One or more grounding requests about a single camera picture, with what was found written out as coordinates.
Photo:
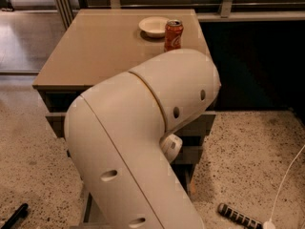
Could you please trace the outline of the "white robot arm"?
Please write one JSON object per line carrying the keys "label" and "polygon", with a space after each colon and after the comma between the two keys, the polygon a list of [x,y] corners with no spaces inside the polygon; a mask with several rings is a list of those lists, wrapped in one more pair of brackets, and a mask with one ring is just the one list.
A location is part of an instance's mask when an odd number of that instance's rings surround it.
{"label": "white robot arm", "polygon": [[205,229],[160,146],[220,89],[206,54],[162,53],[80,94],[64,130],[71,159],[112,229]]}

